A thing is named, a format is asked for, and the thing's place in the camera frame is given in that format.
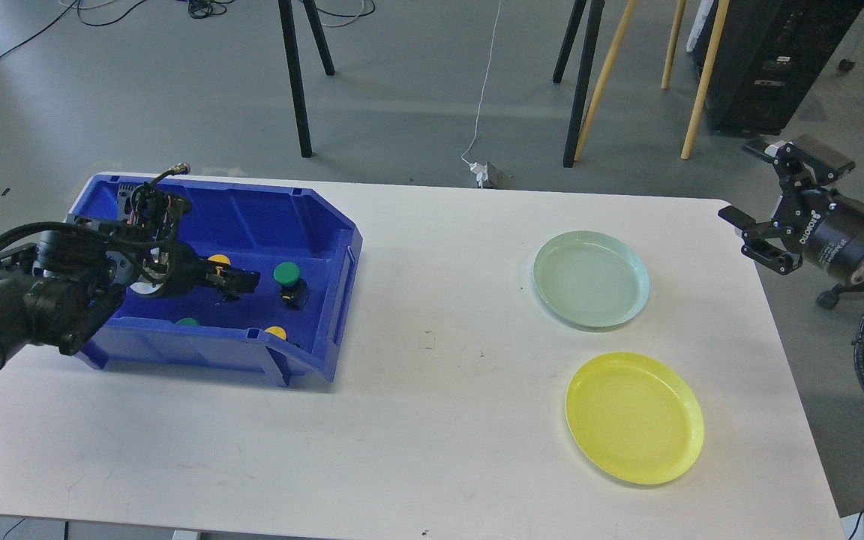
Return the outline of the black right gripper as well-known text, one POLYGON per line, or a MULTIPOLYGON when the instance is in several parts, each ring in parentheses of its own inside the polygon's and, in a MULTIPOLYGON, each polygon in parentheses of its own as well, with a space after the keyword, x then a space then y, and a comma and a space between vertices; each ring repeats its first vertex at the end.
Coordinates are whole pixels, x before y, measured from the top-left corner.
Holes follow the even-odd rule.
POLYGON ((854 171, 855 161, 807 134, 753 138, 742 151, 772 165, 781 197, 769 222, 736 206, 718 211, 742 240, 741 253, 779 275, 806 261, 843 286, 864 283, 864 204, 830 187, 854 171))

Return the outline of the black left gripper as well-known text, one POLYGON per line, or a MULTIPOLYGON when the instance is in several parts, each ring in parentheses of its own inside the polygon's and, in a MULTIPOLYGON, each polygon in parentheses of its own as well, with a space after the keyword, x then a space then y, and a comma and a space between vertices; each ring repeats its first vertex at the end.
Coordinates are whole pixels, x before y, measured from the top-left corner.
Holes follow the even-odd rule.
POLYGON ((253 294, 260 284, 259 272, 241 268, 207 270, 206 261, 184 241, 166 250, 164 262, 166 268, 163 272, 146 270, 154 278, 154 283, 140 276, 129 290, 144 299, 168 299, 185 296, 197 287, 211 287, 218 293, 220 303, 230 303, 253 294))

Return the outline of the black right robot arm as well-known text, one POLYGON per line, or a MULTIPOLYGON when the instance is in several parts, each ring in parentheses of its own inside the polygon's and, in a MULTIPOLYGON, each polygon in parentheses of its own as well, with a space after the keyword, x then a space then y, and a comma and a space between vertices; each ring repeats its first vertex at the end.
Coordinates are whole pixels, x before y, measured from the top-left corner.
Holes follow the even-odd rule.
MULTIPOLYGON (((864 204, 834 185, 854 171, 851 158, 811 136, 764 136, 743 150, 772 165, 781 191, 772 217, 758 222, 733 205, 718 215, 742 239, 748 259, 780 275, 810 263, 835 281, 816 303, 831 310, 842 294, 864 292, 864 204)), ((864 312, 853 341, 853 366, 864 393, 864 312)))

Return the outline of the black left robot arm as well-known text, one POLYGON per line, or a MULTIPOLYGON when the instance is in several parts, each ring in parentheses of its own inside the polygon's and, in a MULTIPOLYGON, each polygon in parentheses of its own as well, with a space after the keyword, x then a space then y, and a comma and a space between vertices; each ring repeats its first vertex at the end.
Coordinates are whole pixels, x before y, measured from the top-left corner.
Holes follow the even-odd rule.
POLYGON ((190 201, 159 182, 188 170, 181 163, 120 187, 116 218, 70 214, 0 235, 0 370, 30 344, 79 352, 128 292, 167 299, 208 287, 224 301, 254 293, 260 273, 206 259, 179 239, 190 201))

